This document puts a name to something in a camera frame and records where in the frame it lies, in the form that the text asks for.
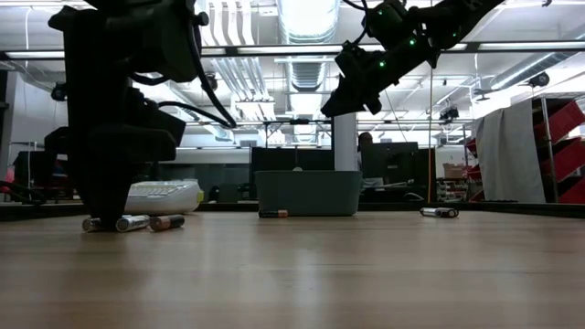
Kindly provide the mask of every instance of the desk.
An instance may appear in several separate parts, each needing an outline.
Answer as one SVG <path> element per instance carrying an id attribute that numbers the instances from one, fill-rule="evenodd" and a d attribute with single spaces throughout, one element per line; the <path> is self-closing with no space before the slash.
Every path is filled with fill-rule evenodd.
<path id="1" fill-rule="evenodd" d="M 3 328 L 583 328 L 585 222 L 462 212 L 0 223 Z"/>

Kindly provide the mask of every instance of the ceiling duct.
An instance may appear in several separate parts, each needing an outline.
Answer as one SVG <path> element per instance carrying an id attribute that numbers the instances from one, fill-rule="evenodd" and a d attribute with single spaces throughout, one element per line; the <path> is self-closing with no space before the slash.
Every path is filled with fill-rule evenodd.
<path id="1" fill-rule="evenodd" d="M 339 0 L 278 0 L 279 27 L 282 43 L 324 44 L 333 41 L 339 17 Z M 322 87 L 327 63 L 287 63 L 286 74 L 291 89 L 317 91 Z M 312 117 L 318 113 L 323 95 L 299 94 L 290 96 L 292 111 Z M 314 127 L 294 127 L 298 142 L 315 142 Z"/>
<path id="2" fill-rule="evenodd" d="M 582 40 L 585 39 L 585 25 L 568 32 L 561 40 Z M 552 52 L 552 53 L 537 53 L 520 63 L 514 65 L 506 72 L 494 77 L 490 82 L 492 90 L 504 90 L 510 88 L 520 82 L 526 81 L 538 73 L 550 69 L 560 62 L 569 59 L 579 52 Z"/>

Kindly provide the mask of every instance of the aa battery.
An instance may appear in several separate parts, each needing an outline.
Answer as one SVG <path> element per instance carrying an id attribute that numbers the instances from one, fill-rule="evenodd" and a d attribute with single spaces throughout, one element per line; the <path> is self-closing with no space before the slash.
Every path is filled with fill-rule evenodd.
<path id="1" fill-rule="evenodd" d="M 261 210 L 258 212 L 260 218 L 287 218 L 289 212 L 286 210 Z"/>
<path id="2" fill-rule="evenodd" d="M 429 208 L 424 207 L 420 210 L 420 214 L 426 217 L 435 217 L 435 218 L 456 218 L 459 216 L 459 211 L 453 208 Z"/>
<path id="3" fill-rule="evenodd" d="M 185 224 L 183 215 L 170 215 L 150 218 L 150 228 L 159 232 L 170 228 L 180 228 Z"/>
<path id="4" fill-rule="evenodd" d="M 141 216 L 124 216 L 116 222 L 118 232 L 129 232 L 136 229 L 146 228 L 149 224 L 150 217 Z"/>
<path id="5" fill-rule="evenodd" d="M 101 224 L 101 220 L 99 218 L 84 219 L 83 223 L 81 224 L 81 228 L 83 228 L 83 231 L 87 233 L 106 230 L 106 227 Z"/>

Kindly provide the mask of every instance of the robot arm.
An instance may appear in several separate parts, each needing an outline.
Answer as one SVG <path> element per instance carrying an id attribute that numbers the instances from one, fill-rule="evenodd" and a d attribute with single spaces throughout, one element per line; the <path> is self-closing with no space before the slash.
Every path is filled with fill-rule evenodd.
<path id="1" fill-rule="evenodd" d="M 335 62 L 343 72 L 339 86 L 321 109 L 327 117 L 382 109 L 379 93 L 427 61 L 436 68 L 442 49 L 460 42 L 490 10 L 503 0 L 444 0 L 433 7 L 411 7 L 385 0 L 365 10 L 365 26 L 386 51 L 366 52 L 347 41 Z"/>

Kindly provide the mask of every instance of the ceiling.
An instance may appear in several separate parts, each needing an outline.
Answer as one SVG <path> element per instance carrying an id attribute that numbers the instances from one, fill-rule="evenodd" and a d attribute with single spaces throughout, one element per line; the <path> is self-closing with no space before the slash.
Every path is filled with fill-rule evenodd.
<path id="1" fill-rule="evenodd" d="M 378 1 L 370 1 L 370 6 Z M 499 41 L 499 40 L 559 40 L 571 30 L 578 27 L 583 28 L 585 33 L 585 0 L 560 1 L 553 0 L 549 7 L 541 7 L 540 0 L 508 0 L 505 5 L 498 6 L 488 14 L 467 36 L 465 41 Z M 428 1 L 409 1 L 409 5 L 428 6 Z M 260 0 L 251 2 L 251 30 L 254 41 L 261 45 L 272 45 L 281 43 L 278 17 L 276 16 L 276 4 L 272 0 Z M 47 21 L 58 8 L 55 7 L 6 7 L 0 6 L 0 48 L 1 49 L 48 49 L 62 48 L 61 34 L 47 26 Z M 223 7 L 224 17 L 227 17 L 227 8 Z M 338 24 L 335 31 L 335 43 L 343 43 L 353 40 L 361 32 L 360 21 L 362 13 L 347 6 L 341 5 L 339 9 Z M 376 40 L 367 37 L 362 43 L 376 43 Z M 434 111 L 439 111 L 447 106 L 446 98 L 451 97 L 451 104 L 458 106 L 462 118 L 472 118 L 481 115 L 482 111 L 474 111 L 477 108 L 484 108 L 495 105 L 480 104 L 470 100 L 470 93 L 467 87 L 461 89 L 461 85 L 469 79 L 480 78 L 483 84 L 489 82 L 493 76 L 497 76 L 507 69 L 512 68 L 532 54 L 526 53 L 492 53 L 492 54 L 449 54 L 441 56 L 437 69 L 432 72 L 424 63 L 414 69 L 410 74 L 400 80 L 398 86 L 391 86 L 387 92 L 380 94 L 383 104 L 383 111 L 372 116 L 369 112 L 360 112 L 360 120 L 371 119 L 394 119 L 391 108 L 403 119 L 425 119 L 431 104 L 436 104 Z M 260 58 L 262 76 L 266 82 L 270 95 L 274 98 L 274 111 L 277 117 L 285 114 L 294 115 L 289 104 L 289 87 L 286 80 L 285 66 L 275 63 L 277 58 Z M 204 60 L 206 70 L 212 70 L 208 59 Z M 327 70 L 324 90 L 333 90 L 336 86 L 339 70 L 335 63 L 330 63 Z M 28 63 L 28 71 L 37 82 L 64 79 L 64 64 L 60 61 L 37 61 Z M 585 57 L 579 54 L 569 60 L 549 69 L 551 85 L 560 81 L 570 79 L 585 71 Z M 480 88 L 479 84 L 472 83 L 472 89 Z M 179 87 L 194 104 L 209 109 L 210 102 L 207 96 L 198 87 L 198 82 L 183 84 Z M 491 97 L 517 98 L 520 94 L 531 94 L 528 87 L 513 87 L 505 92 L 493 94 Z M 226 84 L 219 80 L 216 94 L 225 105 L 231 104 L 231 91 Z M 360 130 L 372 129 L 374 127 L 360 127 Z"/>

